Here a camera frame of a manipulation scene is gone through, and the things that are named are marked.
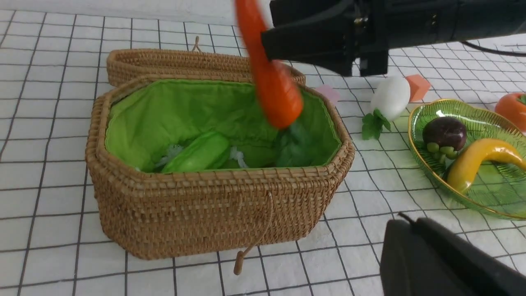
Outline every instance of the orange tomato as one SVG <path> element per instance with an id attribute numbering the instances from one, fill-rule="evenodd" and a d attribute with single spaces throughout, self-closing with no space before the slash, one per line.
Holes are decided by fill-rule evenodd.
<path id="1" fill-rule="evenodd" d="M 503 96 L 495 106 L 495 113 L 526 132 L 526 94 L 511 93 Z"/>
<path id="2" fill-rule="evenodd" d="M 236 16 L 256 85 L 259 103 L 267 120 L 281 130 L 289 127 L 303 111 L 303 99 L 289 71 L 279 61 L 269 61 L 261 42 L 268 29 L 257 0 L 236 0 Z"/>

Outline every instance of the gold plate rim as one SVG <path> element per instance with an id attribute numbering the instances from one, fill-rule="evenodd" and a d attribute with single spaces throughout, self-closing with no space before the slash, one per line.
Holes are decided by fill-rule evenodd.
<path id="1" fill-rule="evenodd" d="M 476 205 L 480 208 L 483 208 L 485 209 L 486 211 L 489 211 L 491 213 L 494 213 L 496 215 L 500 215 L 500 216 L 506 216 L 506 217 L 509 217 L 509 218 L 513 218 L 513 219 L 518 219 L 518 220 L 526 220 L 526 217 L 525 216 L 517 216 L 517 215 L 513 215 L 513 214 L 507 214 L 507 213 L 502 213 L 502 212 L 499 212 L 499 211 L 496 211 L 494 209 L 491 209 L 485 205 L 482 205 L 482 204 L 479 204 L 475 201 L 473 201 L 472 199 L 470 199 L 469 197 L 467 197 L 466 195 L 460 193 L 459 191 L 457 191 L 456 189 L 454 189 L 453 187 L 451 187 L 448 183 L 446 183 L 437 173 L 434 172 L 434 170 L 429 166 L 429 164 L 423 159 L 422 155 L 420 155 L 420 153 L 418 152 L 418 149 L 413 141 L 413 137 L 412 137 L 412 119 L 413 117 L 415 116 L 415 113 L 416 111 L 426 107 L 426 106 L 431 106 L 433 104 L 436 104 L 436 103 L 440 103 L 440 102 L 444 102 L 444 101 L 449 101 L 449 102 L 454 102 L 456 104 L 460 104 L 460 105 L 465 105 L 465 106 L 468 106 L 469 108 L 472 108 L 474 110 L 481 110 L 483 112 L 487 112 L 487 113 L 491 113 L 491 114 L 494 114 L 494 115 L 497 115 L 498 117 L 502 118 L 503 120 L 507 121 L 510 123 L 511 126 L 513 126 L 515 128 L 515 130 L 517 132 L 519 132 L 523 137 L 524 137 L 524 134 L 522 134 L 522 132 L 519 130 L 519 128 L 514 125 L 512 122 L 510 122 L 508 119 L 506 119 L 505 117 L 503 117 L 502 115 L 498 114 L 498 113 L 495 113 L 493 111 L 490 111 L 488 109 L 482 109 L 482 108 L 478 108 L 478 107 L 473 107 L 471 106 L 470 104 L 466 103 L 466 102 L 463 102 L 463 101 L 460 101 L 460 100 L 455 100 L 453 98 L 442 98 L 442 99 L 439 99 L 439 100 L 436 100 L 436 101 L 433 101 L 433 102 L 430 102 L 430 103 L 424 103 L 416 108 L 414 108 L 410 113 L 409 113 L 409 119 L 408 119 L 408 138 L 409 138 L 409 145 L 411 147 L 411 149 L 413 150 L 413 152 L 415 153 L 415 155 L 418 156 L 419 160 L 421 163 L 424 164 L 424 166 L 426 167 L 426 169 L 431 172 L 431 174 L 433 175 L 433 177 L 435 179 L 437 179 L 440 183 L 442 183 L 443 185 L 445 185 L 449 190 L 451 190 L 452 192 L 454 192 L 457 196 L 461 197 L 462 199 L 466 200 L 467 202 L 470 202 L 472 203 L 473 205 Z"/>

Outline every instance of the green glass plate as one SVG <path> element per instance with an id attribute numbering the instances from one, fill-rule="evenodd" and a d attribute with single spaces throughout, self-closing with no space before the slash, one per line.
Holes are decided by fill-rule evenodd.
<path id="1" fill-rule="evenodd" d="M 504 219 L 526 219 L 526 173 L 514 165 L 482 163 L 475 182 L 465 194 L 442 179 L 451 161 L 440 164 L 427 151 L 422 140 L 426 124 L 442 116 L 456 117 L 466 125 L 468 139 L 465 147 L 477 139 L 501 139 L 513 144 L 521 155 L 526 156 L 526 137 L 497 113 L 458 100 L 434 101 L 409 114 L 409 143 L 413 156 L 441 190 L 470 209 Z"/>

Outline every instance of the basket handle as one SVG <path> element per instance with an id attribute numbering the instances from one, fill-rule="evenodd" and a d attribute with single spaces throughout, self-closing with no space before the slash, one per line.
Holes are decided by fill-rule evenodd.
<path id="1" fill-rule="evenodd" d="M 267 215 L 267 225 L 259 235 L 259 237 L 252 242 L 252 244 L 245 250 L 245 251 L 239 251 L 236 256 L 236 264 L 234 264 L 234 274 L 240 275 L 241 271 L 243 269 L 243 260 L 245 259 L 245 256 L 252 250 L 253 247 L 255 247 L 261 239 L 263 239 L 263 236 L 267 233 L 268 229 L 270 228 L 270 224 L 272 222 L 272 216 L 274 215 L 274 201 L 272 199 L 272 193 L 268 192 L 268 203 L 270 206 L 269 213 Z"/>
<path id="2" fill-rule="evenodd" d="M 191 52 L 194 52 L 195 50 L 197 50 L 198 52 L 202 53 L 201 48 L 199 48 L 198 44 L 199 44 L 199 36 L 196 36 L 194 48 L 192 48 Z"/>

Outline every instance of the green cucumber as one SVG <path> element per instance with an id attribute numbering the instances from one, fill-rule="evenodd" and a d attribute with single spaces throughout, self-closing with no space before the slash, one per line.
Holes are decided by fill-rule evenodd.
<path id="1" fill-rule="evenodd" d="M 161 173 L 215 170 L 230 157 L 230 142 L 218 132 L 206 132 L 169 161 Z"/>

